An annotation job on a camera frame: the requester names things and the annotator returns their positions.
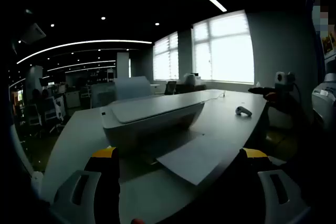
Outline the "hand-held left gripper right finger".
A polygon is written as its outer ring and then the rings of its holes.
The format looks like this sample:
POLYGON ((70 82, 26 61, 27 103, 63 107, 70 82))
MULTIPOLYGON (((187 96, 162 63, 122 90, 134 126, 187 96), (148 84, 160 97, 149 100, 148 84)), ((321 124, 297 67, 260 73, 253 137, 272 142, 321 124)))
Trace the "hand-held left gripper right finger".
POLYGON ((259 150, 242 152, 255 167, 264 197, 264 223, 298 223, 310 210, 299 185, 284 170, 288 164, 259 150))

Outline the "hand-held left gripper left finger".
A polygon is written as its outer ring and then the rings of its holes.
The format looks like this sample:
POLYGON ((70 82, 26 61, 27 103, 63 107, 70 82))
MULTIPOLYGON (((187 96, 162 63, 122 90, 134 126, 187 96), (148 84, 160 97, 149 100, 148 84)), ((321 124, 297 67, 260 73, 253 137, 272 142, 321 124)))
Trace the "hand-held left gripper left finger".
POLYGON ((119 150, 98 150, 59 187, 51 209, 66 223, 120 223, 119 178, 119 150))

